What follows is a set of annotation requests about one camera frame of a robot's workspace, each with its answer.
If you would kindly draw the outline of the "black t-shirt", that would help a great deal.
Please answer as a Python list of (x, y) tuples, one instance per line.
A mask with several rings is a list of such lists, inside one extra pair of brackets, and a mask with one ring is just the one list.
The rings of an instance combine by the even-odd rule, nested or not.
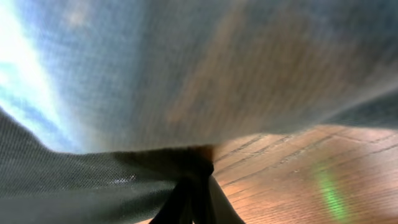
[(397, 2), (1, 1), (1, 222), (134, 223), (200, 151), (397, 127)]

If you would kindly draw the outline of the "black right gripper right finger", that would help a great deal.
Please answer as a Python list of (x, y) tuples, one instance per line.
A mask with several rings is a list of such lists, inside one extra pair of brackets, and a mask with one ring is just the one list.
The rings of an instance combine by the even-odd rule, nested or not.
[(194, 180), (194, 223), (245, 224), (212, 175)]

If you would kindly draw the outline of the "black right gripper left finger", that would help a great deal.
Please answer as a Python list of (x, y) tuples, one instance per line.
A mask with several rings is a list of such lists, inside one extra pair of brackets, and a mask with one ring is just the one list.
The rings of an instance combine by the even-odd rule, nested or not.
[(150, 224), (193, 224), (193, 183), (182, 179)]

